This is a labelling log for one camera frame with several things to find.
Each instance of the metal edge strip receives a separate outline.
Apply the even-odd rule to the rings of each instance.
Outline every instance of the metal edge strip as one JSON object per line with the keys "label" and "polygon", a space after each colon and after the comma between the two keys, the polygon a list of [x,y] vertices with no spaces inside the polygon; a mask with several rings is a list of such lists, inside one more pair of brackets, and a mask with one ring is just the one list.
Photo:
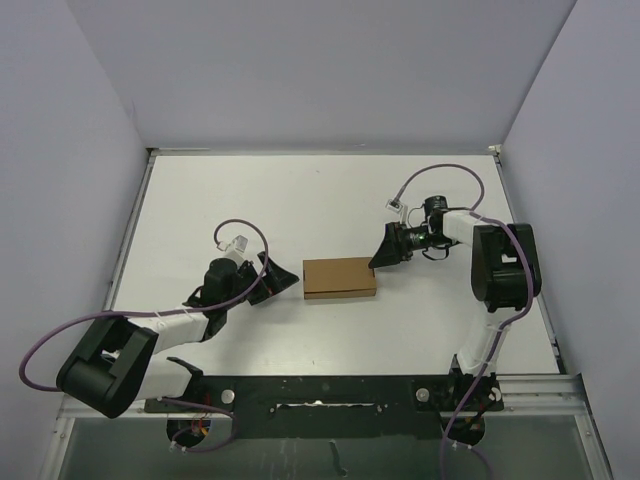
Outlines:
{"label": "metal edge strip", "polygon": [[575,415],[575,421],[593,480],[613,480],[611,466],[593,418],[585,412]]}
{"label": "metal edge strip", "polygon": [[359,148],[359,145],[345,148],[274,148],[274,149],[234,149],[234,148],[156,148],[151,154],[156,157],[184,156],[285,156],[285,155],[485,155],[493,156],[490,148]]}
{"label": "metal edge strip", "polygon": [[105,309],[113,308],[116,302],[118,290],[120,289],[120,283],[122,281],[122,274],[127,263],[127,258],[129,257],[131,244],[133,243],[133,236],[136,232],[136,227],[138,226],[140,211],[142,210],[142,204],[144,203],[144,198],[147,194],[147,188],[149,186],[149,180],[151,179],[151,172],[153,171],[154,164],[155,156],[152,154],[151,157],[149,157],[149,163],[147,164],[144,175],[142,176],[142,182],[140,184],[140,188],[138,189],[138,195],[136,196],[136,199],[133,203],[133,209],[131,210],[131,215],[129,216],[129,221],[127,222],[127,228],[124,232],[122,245],[120,247],[120,252],[118,253],[118,258],[116,260],[116,266],[113,271],[111,285],[104,302]]}

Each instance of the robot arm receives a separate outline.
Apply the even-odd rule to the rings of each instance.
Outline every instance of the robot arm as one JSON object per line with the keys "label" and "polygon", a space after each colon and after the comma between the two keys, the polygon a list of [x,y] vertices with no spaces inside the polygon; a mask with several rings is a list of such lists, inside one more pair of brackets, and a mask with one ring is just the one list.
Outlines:
{"label": "robot arm", "polygon": [[[94,321],[60,369],[58,388],[109,418],[135,400],[182,396],[202,372],[158,353],[209,340],[226,324],[229,309],[245,300],[261,303],[299,281],[269,259],[265,275],[246,297],[224,309],[198,311],[241,295],[256,280],[252,262],[243,257],[246,244],[246,238],[236,237],[223,246],[224,257],[211,262],[203,285],[185,302],[184,313]],[[264,252],[258,258],[264,263]]]}
{"label": "robot arm", "polygon": [[[523,266],[514,246],[499,226],[478,219],[467,209],[450,209],[443,196],[426,199],[424,212],[425,221],[419,227],[409,228],[404,222],[388,223],[382,244],[369,267],[379,268],[408,261],[415,250],[422,250],[425,256],[429,249],[442,250],[446,252],[446,258],[449,249],[455,245],[471,247],[471,287],[480,303],[456,360],[464,375],[477,376],[500,325],[527,303],[525,268],[532,273],[534,296],[540,292],[540,267],[533,230],[528,224],[507,226],[525,252],[528,265]],[[496,371],[497,357],[508,329],[503,329],[498,348],[484,371],[485,376]]]}

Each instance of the wire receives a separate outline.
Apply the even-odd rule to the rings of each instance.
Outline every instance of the wire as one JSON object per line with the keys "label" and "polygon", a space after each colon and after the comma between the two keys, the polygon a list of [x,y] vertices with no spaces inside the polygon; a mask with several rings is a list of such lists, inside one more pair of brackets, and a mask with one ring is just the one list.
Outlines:
{"label": "wire", "polygon": [[258,234],[258,236],[262,240],[262,244],[264,245],[264,263],[262,264],[262,270],[260,270],[260,273],[258,274],[256,279],[253,281],[253,283],[251,285],[249,285],[249,287],[247,287],[247,289],[244,292],[242,292],[241,294],[235,296],[231,300],[227,300],[225,302],[218,303],[216,305],[209,305],[208,307],[203,307],[203,308],[178,308],[178,309],[174,309],[174,310],[165,310],[165,311],[162,311],[162,312],[136,312],[136,311],[129,311],[129,310],[116,310],[116,311],[105,310],[105,311],[102,311],[102,312],[91,313],[89,315],[84,315],[84,316],[78,317],[78,318],[76,318],[74,320],[70,320],[67,323],[63,323],[59,327],[54,328],[53,330],[51,330],[49,333],[47,333],[45,336],[43,336],[40,340],[38,340],[27,351],[25,356],[22,358],[22,361],[20,362],[20,367],[18,369],[18,376],[20,377],[20,380],[22,381],[22,383],[24,383],[27,387],[33,388],[34,390],[40,390],[41,392],[59,392],[60,391],[60,389],[58,389],[57,387],[50,387],[50,386],[47,386],[47,385],[41,385],[39,383],[33,382],[29,377],[27,377],[27,371],[26,371],[27,370],[27,364],[31,360],[31,357],[33,357],[33,355],[45,343],[47,343],[49,340],[51,340],[53,337],[55,337],[59,333],[67,330],[68,328],[74,327],[74,326],[76,326],[76,325],[78,325],[80,323],[88,322],[90,320],[97,320],[97,319],[105,318],[105,317],[111,317],[111,316],[154,318],[154,317],[169,317],[171,315],[179,315],[179,314],[182,314],[182,313],[202,313],[202,312],[209,312],[211,310],[219,310],[221,308],[228,307],[229,305],[233,305],[234,303],[242,300],[246,295],[249,294],[249,292],[251,292],[251,290],[253,290],[256,287],[256,285],[258,285],[258,282],[260,282],[262,280],[262,276],[264,275],[264,273],[267,270],[267,265],[269,263],[269,245],[267,243],[266,237],[264,236],[264,234],[262,233],[262,231],[258,227],[256,227],[253,223],[248,222],[247,220],[242,220],[240,218],[231,218],[229,220],[225,220],[224,222],[222,222],[221,224],[219,224],[216,227],[216,229],[213,231],[213,240],[214,240],[214,242],[216,242],[216,245],[220,244],[220,242],[218,241],[218,232],[220,231],[220,229],[222,227],[224,227],[225,225],[228,225],[230,223],[241,223],[243,225],[247,225],[248,227],[252,228]]}
{"label": "wire", "polygon": [[[204,410],[205,412],[220,413],[222,415],[225,415],[225,416],[229,417],[231,419],[231,421],[232,421],[232,423],[231,423],[231,433],[222,442],[217,443],[215,445],[212,445],[210,447],[202,447],[202,448],[195,448],[195,447],[186,448],[186,447],[183,447],[185,452],[189,452],[189,453],[211,453],[211,452],[215,452],[216,450],[220,450],[221,448],[226,447],[227,445],[229,445],[238,436],[238,425],[237,425],[238,417],[236,417],[233,413],[228,412],[227,410],[223,410],[223,409],[217,408],[217,407],[212,407],[210,405],[204,405],[202,403],[185,402],[184,400],[177,400],[175,398],[163,397],[160,401],[163,402],[163,403],[168,403],[169,405],[176,405],[178,407],[197,408],[199,410]],[[171,442],[176,442],[177,443],[176,439],[180,435],[182,435],[183,433],[186,433],[186,432],[189,432],[189,431],[191,431],[191,427],[186,427],[186,428],[183,428],[182,430],[178,430],[173,435],[173,437],[171,437]]]}
{"label": "wire", "polygon": [[[502,338],[502,335],[504,333],[504,329],[507,328],[509,325],[511,325],[513,322],[516,322],[516,321],[520,320],[522,317],[524,317],[525,315],[527,315],[529,313],[529,311],[531,310],[531,307],[533,306],[533,298],[534,298],[534,296],[533,296],[533,276],[531,275],[531,269],[529,268],[529,263],[527,262],[527,256],[525,255],[524,250],[523,250],[522,246],[520,245],[520,242],[518,242],[518,239],[516,238],[515,234],[509,229],[509,227],[507,227],[500,220],[496,220],[495,218],[483,217],[482,215],[480,215],[480,214],[478,214],[478,213],[476,213],[474,211],[469,212],[469,214],[473,218],[476,218],[478,220],[482,220],[484,222],[487,222],[487,223],[490,223],[490,224],[493,224],[493,225],[496,225],[496,226],[502,228],[502,230],[504,230],[504,232],[507,234],[507,237],[509,237],[509,240],[511,241],[511,243],[514,246],[514,248],[516,249],[516,252],[518,254],[518,259],[522,263],[522,266],[523,266],[523,269],[524,269],[524,275],[525,275],[525,278],[527,280],[527,303],[526,303],[525,307],[520,312],[516,313],[513,317],[505,320],[504,322],[502,322],[498,326],[497,334],[496,334],[495,338],[493,339],[493,343],[491,344],[491,348],[489,348],[489,353],[487,354],[486,360],[484,361],[484,363],[483,363],[482,367],[480,368],[480,371],[478,372],[476,378],[473,379],[473,382],[471,383],[471,386],[469,387],[467,392],[462,397],[462,400],[460,400],[460,402],[458,403],[458,406],[454,410],[453,415],[451,416],[451,418],[449,419],[449,422],[447,423],[447,426],[446,426],[446,428],[444,430],[444,433],[443,433],[443,436],[442,436],[442,440],[440,441],[440,453],[439,453],[439,457],[440,457],[440,478],[442,480],[446,480],[446,478],[447,478],[447,475],[446,475],[446,472],[445,472],[446,445],[447,445],[447,441],[449,441],[449,432],[451,432],[451,428],[453,427],[454,422],[456,421],[456,419],[458,418],[458,415],[460,414],[460,412],[462,411],[462,409],[466,405],[467,401],[469,400],[469,398],[473,394],[473,391],[478,386],[478,383],[480,383],[480,380],[482,379],[482,376],[484,375],[484,372],[487,370],[487,367],[489,366],[489,362],[491,362],[491,359],[493,358],[493,356],[496,353],[496,350],[498,349],[498,345],[500,344],[500,339]],[[476,452],[476,455],[478,455],[483,462],[485,462],[487,465],[489,465],[488,464],[488,460],[484,456],[479,455],[478,452]],[[492,475],[491,478],[493,478],[493,470],[491,468],[490,468],[490,473]]]}
{"label": "wire", "polygon": [[416,178],[421,173],[428,172],[429,170],[434,170],[436,168],[457,168],[459,170],[464,170],[465,172],[469,173],[473,178],[475,178],[476,181],[478,182],[478,185],[480,186],[480,195],[478,196],[478,199],[476,200],[476,202],[471,206],[470,210],[475,210],[476,208],[478,208],[478,205],[480,205],[480,203],[484,199],[484,192],[485,192],[484,182],[482,181],[480,176],[476,172],[471,170],[469,167],[465,167],[464,165],[458,165],[457,163],[437,163],[435,165],[429,165],[428,167],[421,168],[420,170],[413,173],[413,175],[411,175],[406,182],[404,182],[404,185],[400,187],[400,190],[398,190],[398,193],[394,197],[393,201],[394,202],[400,201],[400,197],[402,197],[402,194],[404,193],[404,191],[407,189],[407,187],[413,181],[414,178]]}

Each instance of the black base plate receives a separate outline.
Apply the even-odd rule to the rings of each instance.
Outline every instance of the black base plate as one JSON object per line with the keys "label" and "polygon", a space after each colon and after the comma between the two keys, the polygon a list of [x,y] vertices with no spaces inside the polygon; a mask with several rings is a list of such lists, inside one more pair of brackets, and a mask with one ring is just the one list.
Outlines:
{"label": "black base plate", "polygon": [[[203,376],[181,398],[232,411],[238,438],[373,438],[413,435],[440,438],[439,412],[452,411],[455,379],[418,376]],[[429,400],[416,392],[426,388]],[[234,399],[222,402],[222,392]],[[482,394],[465,410],[476,411]],[[499,402],[491,410],[502,410]],[[148,413],[184,413],[184,409],[148,400]]]}

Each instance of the cable connector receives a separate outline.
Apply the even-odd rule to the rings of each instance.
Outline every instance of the cable connector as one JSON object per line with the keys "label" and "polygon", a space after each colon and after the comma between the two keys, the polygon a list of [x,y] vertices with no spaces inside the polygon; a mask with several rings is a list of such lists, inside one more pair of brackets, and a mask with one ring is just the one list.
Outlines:
{"label": "cable connector", "polygon": [[400,219],[402,223],[407,223],[407,215],[408,209],[407,206],[402,203],[400,200],[396,200],[394,198],[390,198],[387,200],[387,210],[391,210],[394,213],[400,215]]}

